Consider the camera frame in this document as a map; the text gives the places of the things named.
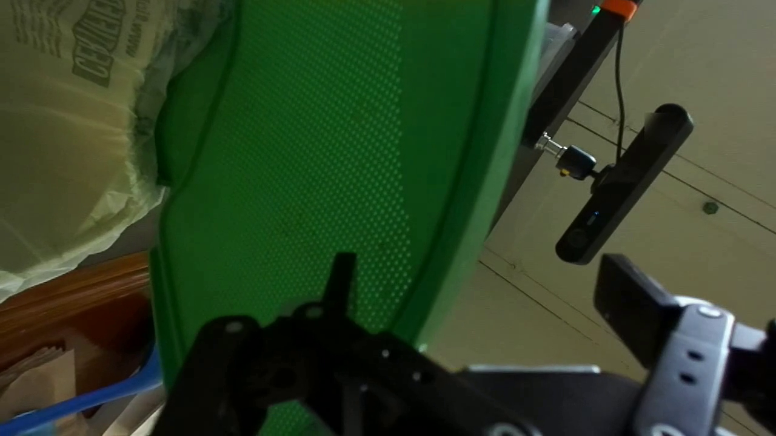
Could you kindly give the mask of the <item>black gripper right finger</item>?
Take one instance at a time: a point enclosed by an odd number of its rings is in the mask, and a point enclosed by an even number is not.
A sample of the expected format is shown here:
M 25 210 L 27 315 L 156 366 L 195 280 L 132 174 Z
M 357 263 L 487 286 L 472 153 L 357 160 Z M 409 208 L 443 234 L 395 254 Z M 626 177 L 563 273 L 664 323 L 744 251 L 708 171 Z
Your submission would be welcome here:
M 624 254 L 602 256 L 594 307 L 648 370 L 628 436 L 716 436 L 723 403 L 776 433 L 774 325 L 677 296 Z

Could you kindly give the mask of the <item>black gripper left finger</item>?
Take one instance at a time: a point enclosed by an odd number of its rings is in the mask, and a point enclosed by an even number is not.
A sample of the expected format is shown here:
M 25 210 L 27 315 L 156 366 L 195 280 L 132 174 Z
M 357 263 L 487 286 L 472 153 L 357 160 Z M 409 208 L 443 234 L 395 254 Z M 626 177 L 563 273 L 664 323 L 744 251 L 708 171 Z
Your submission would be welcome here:
M 257 436 L 278 404 L 306 406 L 335 436 L 540 436 L 438 363 L 346 315 L 357 256 L 333 260 L 326 294 L 261 325 L 206 323 L 154 436 Z

